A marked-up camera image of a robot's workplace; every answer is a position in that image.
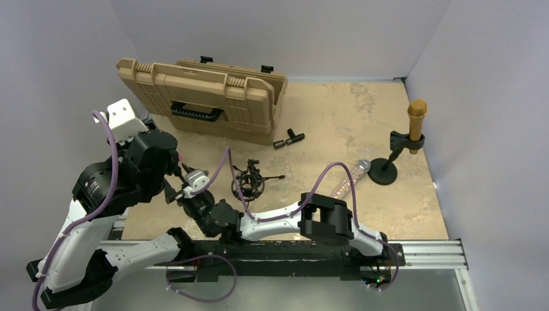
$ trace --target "microphone stand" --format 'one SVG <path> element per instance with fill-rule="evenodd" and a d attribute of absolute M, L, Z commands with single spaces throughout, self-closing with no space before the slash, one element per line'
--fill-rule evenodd
<path fill-rule="evenodd" d="M 400 134 L 395 131 L 391 132 L 389 145 L 392 152 L 389 155 L 389 158 L 374 159 L 370 163 L 371 167 L 368 171 L 368 175 L 374 183 L 379 185 L 385 186 L 392 184 L 398 175 L 398 171 L 395 164 L 393 164 L 393 161 L 400 156 L 400 153 L 402 153 L 404 148 L 408 148 L 409 150 L 419 150 L 423 148 L 424 143 L 425 136 L 423 134 L 421 135 L 419 141 L 412 141 L 410 140 L 409 134 Z"/>

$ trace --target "white bracket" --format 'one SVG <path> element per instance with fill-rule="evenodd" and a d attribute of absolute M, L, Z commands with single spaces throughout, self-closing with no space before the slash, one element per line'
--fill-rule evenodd
<path fill-rule="evenodd" d="M 125 98 L 114 104 L 110 104 L 107 107 L 107 112 L 109 113 L 109 127 L 113 131 L 117 143 L 121 145 L 132 141 L 134 136 L 139 133 L 148 131 L 147 126 L 135 116 L 133 108 Z M 107 119 L 107 115 L 104 112 L 100 113 Z M 99 120 L 95 117 L 94 120 L 96 123 L 99 123 Z"/>
<path fill-rule="evenodd" d="M 71 223 L 87 215 L 86 210 L 78 200 L 71 200 L 69 214 L 61 228 L 61 233 Z M 78 285 L 84 278 L 87 263 L 97 248 L 97 245 L 113 227 L 118 215 L 95 218 L 76 226 L 71 234 L 63 241 L 55 254 L 48 276 L 44 285 L 52 292 L 61 292 Z M 41 272 L 45 259 L 40 263 L 38 269 Z"/>
<path fill-rule="evenodd" d="M 354 220 L 351 219 L 351 230 L 353 231 L 355 238 L 349 240 L 349 245 L 358 249 L 364 256 L 381 255 L 381 252 L 383 251 L 383 244 L 379 241 L 381 240 L 381 233 L 379 231 L 371 230 L 360 222 L 359 225 L 362 231 L 374 236 L 375 240 L 360 233 L 355 226 Z"/>
<path fill-rule="evenodd" d="M 109 250 L 106 257 L 111 265 L 118 268 L 113 277 L 113 282 L 117 282 L 125 276 L 154 264 L 172 261 L 179 251 L 179 245 L 175 238 L 165 233 L 159 238 L 137 244 L 131 248 Z"/>
<path fill-rule="evenodd" d="M 255 219 L 266 219 L 274 216 L 289 214 L 295 211 L 299 207 L 298 202 L 283 207 L 281 209 L 275 209 L 263 213 L 252 213 Z M 248 241 L 259 241 L 262 238 L 266 238 L 271 235 L 281 235 L 283 233 L 299 233 L 300 229 L 297 223 L 301 221 L 301 213 L 297 213 L 293 216 L 286 217 L 280 220 L 273 220 L 271 222 L 257 222 L 244 214 L 240 220 L 240 231 L 242 232 L 242 238 Z"/>
<path fill-rule="evenodd" d="M 183 194 L 185 198 L 193 198 L 194 195 L 191 192 L 197 192 L 202 190 L 210 182 L 210 178 L 203 170 L 193 170 L 191 173 L 183 177 L 189 186 L 183 188 Z"/>

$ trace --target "beige floor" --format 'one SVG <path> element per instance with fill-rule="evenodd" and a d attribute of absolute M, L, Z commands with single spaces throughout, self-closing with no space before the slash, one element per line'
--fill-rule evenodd
<path fill-rule="evenodd" d="M 358 159 L 387 157 L 389 133 L 408 132 L 408 99 L 400 83 L 290 83 L 276 130 L 276 140 L 287 137 L 286 130 L 305 133 L 294 145 L 274 150 L 233 139 L 175 130 L 168 119 L 155 116 L 159 128 L 175 135 L 178 151 L 192 167 L 215 171 L 227 145 L 232 148 L 234 164 L 245 168 L 250 158 L 263 176 L 285 174 L 286 179 L 268 181 L 265 193 L 251 203 L 260 212 L 285 207 L 311 189 L 322 170 L 331 162 L 342 161 L 351 169 Z M 389 186 L 376 185 L 365 176 L 357 185 L 359 220 L 382 231 L 390 240 L 447 239 L 423 150 L 410 155 L 405 150 L 395 162 L 399 176 Z M 343 179 L 344 171 L 334 168 L 318 193 L 330 192 Z M 176 179 L 172 185 L 179 185 Z M 233 208 L 243 207 L 230 192 L 230 171 L 225 163 L 210 191 L 217 200 L 227 199 Z M 346 201 L 351 207 L 350 195 Z M 171 227 L 182 227 L 192 238 L 203 238 L 192 219 L 175 203 L 166 205 L 163 195 L 149 204 L 132 207 L 128 213 L 123 239 L 151 239 Z M 273 239 L 295 239 L 284 235 Z"/>

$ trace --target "case handle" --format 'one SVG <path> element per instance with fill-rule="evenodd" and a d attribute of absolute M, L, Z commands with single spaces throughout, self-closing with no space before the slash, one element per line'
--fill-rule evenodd
<path fill-rule="evenodd" d="M 212 108 L 212 112 L 205 113 L 190 109 L 185 109 L 183 106 L 185 106 L 184 102 L 173 102 L 171 110 L 172 115 L 178 115 L 180 117 L 186 117 L 196 120 L 202 120 L 202 121 L 208 121 L 208 122 L 216 122 L 223 112 L 222 109 Z"/>

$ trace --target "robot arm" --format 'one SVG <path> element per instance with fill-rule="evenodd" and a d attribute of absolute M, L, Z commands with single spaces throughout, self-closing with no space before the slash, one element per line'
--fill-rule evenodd
<path fill-rule="evenodd" d="M 192 217 L 205 236 L 221 235 L 224 244 L 242 245 L 271 235 L 299 233 L 316 242 L 333 246 L 351 245 L 364 256 L 378 256 L 384 251 L 378 241 L 360 235 L 352 213 L 344 201 L 313 195 L 311 203 L 293 216 L 258 222 L 272 216 L 289 214 L 299 203 L 264 213 L 248 214 L 234 210 L 225 200 L 215 204 L 207 190 L 201 190 L 209 179 L 202 170 L 191 170 L 178 165 L 177 141 L 169 133 L 158 130 L 152 122 L 136 118 L 127 100 L 108 107 L 109 127 L 118 145 L 118 182 L 109 205 L 91 221 L 75 227 L 55 254 L 44 279 L 42 301 L 47 308 L 59 308 L 90 302 L 106 292 L 113 282 L 148 266 L 193 257 L 193 242 L 181 229 L 173 228 L 155 240 L 109 253 L 98 249 L 118 216 L 126 208 L 139 202 L 150 202 L 164 191 L 166 202 L 177 201 Z M 111 160 L 89 165 L 80 175 L 73 189 L 69 214 L 60 231 L 74 221 L 92 213 L 103 202 L 111 180 Z M 165 174 L 178 176 L 183 185 L 176 192 L 165 180 Z M 320 221 L 313 214 L 320 210 Z M 360 229 L 382 238 L 381 233 L 360 224 Z M 41 271 L 47 258 L 27 265 L 34 281 L 43 276 Z"/>

